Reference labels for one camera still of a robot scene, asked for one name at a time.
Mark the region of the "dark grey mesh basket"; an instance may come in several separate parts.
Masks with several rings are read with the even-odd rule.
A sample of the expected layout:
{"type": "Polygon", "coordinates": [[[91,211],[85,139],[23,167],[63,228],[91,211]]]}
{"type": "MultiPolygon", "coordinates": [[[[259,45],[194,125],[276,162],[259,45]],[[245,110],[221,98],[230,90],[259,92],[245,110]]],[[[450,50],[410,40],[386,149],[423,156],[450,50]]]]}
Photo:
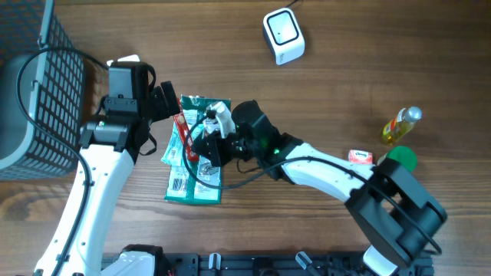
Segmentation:
{"type": "Polygon", "coordinates": [[[77,165],[82,57],[53,1],[1,3],[1,179],[68,174],[77,165]]]}

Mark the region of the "yellow Vim dish soap bottle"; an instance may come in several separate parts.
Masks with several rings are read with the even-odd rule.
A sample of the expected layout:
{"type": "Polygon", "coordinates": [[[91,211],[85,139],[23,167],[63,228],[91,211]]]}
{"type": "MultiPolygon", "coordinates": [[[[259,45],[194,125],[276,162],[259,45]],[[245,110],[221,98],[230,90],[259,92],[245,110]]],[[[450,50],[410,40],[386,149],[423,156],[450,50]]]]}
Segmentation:
{"type": "Polygon", "coordinates": [[[383,127],[381,141],[388,145],[396,143],[414,128],[422,116],[423,112],[419,107],[412,106],[401,109],[396,117],[383,127]]]}

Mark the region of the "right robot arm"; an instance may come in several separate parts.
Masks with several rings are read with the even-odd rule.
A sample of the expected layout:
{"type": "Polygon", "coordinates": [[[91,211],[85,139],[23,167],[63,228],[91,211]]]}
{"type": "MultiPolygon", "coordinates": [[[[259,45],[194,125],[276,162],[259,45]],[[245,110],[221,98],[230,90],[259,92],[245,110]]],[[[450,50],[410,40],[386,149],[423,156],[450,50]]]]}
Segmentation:
{"type": "Polygon", "coordinates": [[[215,167],[233,159],[256,159],[264,175],[293,185],[309,186],[343,202],[371,243],[363,262],[377,275],[392,275],[409,268],[428,245],[439,255],[434,235],[447,220],[443,206],[401,162],[385,158],[381,163],[360,164],[323,153],[288,133],[280,133],[255,100],[230,110],[223,102],[212,103],[203,118],[218,129],[187,136],[185,150],[207,158],[215,167]]]}

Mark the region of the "green lid jar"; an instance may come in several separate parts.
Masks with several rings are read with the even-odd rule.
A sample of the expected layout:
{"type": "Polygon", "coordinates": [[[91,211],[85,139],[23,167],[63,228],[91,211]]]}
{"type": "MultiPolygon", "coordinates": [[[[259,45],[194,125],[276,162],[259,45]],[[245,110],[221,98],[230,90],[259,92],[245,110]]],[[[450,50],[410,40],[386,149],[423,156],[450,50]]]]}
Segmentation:
{"type": "Polygon", "coordinates": [[[417,155],[411,148],[406,146],[395,146],[380,157],[377,164],[380,165],[385,159],[393,159],[398,161],[410,172],[413,172],[417,168],[417,155]]]}

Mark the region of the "red Nescafe sachet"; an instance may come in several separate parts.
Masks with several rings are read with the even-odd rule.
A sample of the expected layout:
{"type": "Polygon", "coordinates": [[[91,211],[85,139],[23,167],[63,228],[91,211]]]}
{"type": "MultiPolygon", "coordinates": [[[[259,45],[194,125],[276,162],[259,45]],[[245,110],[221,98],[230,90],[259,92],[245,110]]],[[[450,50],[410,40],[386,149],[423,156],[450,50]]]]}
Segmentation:
{"type": "Polygon", "coordinates": [[[195,163],[199,161],[199,156],[191,150],[191,146],[193,145],[193,143],[186,138],[186,135],[189,133],[189,126],[187,124],[185,114],[180,102],[178,102],[178,106],[180,111],[177,115],[173,116],[174,123],[176,124],[179,137],[181,139],[181,142],[183,143],[184,156],[190,162],[195,163]]]}

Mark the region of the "teal wipes packet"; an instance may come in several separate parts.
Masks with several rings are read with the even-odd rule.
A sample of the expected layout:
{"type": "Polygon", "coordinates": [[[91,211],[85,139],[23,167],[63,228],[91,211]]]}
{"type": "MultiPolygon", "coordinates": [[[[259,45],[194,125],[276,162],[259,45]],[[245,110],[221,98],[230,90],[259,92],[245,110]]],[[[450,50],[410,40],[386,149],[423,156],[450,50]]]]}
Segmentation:
{"type": "Polygon", "coordinates": [[[170,166],[184,166],[182,159],[183,143],[178,134],[176,124],[173,125],[173,132],[170,141],[163,154],[161,161],[170,166]]]}

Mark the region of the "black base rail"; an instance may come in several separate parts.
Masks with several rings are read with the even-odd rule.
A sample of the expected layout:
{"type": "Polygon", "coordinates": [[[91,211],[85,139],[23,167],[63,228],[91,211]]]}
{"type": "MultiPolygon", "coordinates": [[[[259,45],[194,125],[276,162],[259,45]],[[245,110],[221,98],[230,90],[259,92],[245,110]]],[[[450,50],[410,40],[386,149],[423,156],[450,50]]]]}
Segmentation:
{"type": "Polygon", "coordinates": [[[312,264],[304,269],[294,255],[222,255],[221,263],[209,266],[208,255],[166,254],[166,275],[373,275],[363,263],[362,251],[309,254],[312,264]]]}

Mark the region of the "white barcode scanner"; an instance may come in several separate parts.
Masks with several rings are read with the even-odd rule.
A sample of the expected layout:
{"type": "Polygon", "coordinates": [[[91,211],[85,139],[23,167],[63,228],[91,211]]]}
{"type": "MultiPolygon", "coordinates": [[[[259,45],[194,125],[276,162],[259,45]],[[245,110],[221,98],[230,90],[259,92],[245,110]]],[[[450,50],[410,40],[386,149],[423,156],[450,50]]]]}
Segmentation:
{"type": "Polygon", "coordinates": [[[262,21],[262,32],[278,66],[300,58],[305,52],[302,30],[290,8],[268,13],[262,21]]]}

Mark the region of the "orange Kleenex tissue pack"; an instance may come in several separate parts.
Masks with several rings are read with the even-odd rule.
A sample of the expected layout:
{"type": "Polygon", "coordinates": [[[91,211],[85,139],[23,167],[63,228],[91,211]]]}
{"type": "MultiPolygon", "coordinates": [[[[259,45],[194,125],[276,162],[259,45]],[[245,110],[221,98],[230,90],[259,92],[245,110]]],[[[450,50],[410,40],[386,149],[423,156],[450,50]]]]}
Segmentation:
{"type": "Polygon", "coordinates": [[[348,153],[348,161],[357,164],[372,164],[373,153],[358,149],[351,149],[348,153]]]}

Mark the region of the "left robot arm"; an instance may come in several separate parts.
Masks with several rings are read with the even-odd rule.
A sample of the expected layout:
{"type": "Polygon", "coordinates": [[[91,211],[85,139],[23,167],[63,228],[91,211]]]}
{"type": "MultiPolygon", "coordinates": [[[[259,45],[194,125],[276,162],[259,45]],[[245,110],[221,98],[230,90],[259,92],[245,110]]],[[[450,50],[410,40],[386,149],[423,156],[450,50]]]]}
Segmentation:
{"type": "Polygon", "coordinates": [[[180,111],[172,84],[155,80],[154,69],[141,61],[109,67],[104,114],[81,128],[78,173],[36,275],[165,275],[170,269],[163,249],[153,245],[128,245],[114,263],[102,262],[119,194],[141,146],[155,140],[151,124],[180,111]]]}

